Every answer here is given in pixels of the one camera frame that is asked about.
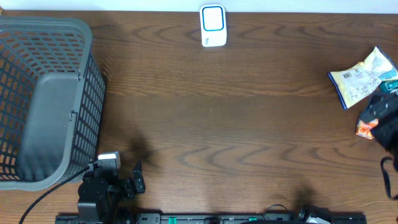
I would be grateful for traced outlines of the teal mouthwash bottle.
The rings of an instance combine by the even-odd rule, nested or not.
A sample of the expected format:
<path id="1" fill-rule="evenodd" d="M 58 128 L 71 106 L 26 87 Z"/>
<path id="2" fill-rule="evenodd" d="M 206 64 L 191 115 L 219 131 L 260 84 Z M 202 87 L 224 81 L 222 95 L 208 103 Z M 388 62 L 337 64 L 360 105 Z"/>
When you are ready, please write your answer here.
<path id="1" fill-rule="evenodd" d="M 397 94 L 398 92 L 398 81 L 390 80 L 386 82 L 382 82 L 380 85 L 380 90 L 384 93 L 393 93 Z"/>

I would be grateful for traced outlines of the yellow snack bag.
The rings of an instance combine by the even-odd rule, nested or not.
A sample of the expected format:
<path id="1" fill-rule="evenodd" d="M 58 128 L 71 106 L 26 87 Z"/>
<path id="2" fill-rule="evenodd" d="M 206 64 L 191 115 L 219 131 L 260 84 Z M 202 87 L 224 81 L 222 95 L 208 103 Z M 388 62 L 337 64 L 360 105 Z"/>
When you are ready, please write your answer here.
<path id="1" fill-rule="evenodd" d="M 397 80 L 397 65 L 378 46 L 353 67 L 329 72 L 343 109 L 347 110 L 375 91 L 382 82 Z"/>

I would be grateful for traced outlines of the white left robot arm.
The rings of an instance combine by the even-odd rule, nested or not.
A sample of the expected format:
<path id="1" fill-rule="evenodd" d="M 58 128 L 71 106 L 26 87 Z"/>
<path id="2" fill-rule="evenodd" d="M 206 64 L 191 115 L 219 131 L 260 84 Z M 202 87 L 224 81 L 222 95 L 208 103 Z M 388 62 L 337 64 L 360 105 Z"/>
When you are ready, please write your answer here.
<path id="1" fill-rule="evenodd" d="M 128 179 L 119 178 L 118 165 L 116 159 L 89 164 L 89 170 L 78 189 L 78 223 L 136 222 L 135 216 L 119 204 L 146 191 L 142 163 L 136 163 Z"/>

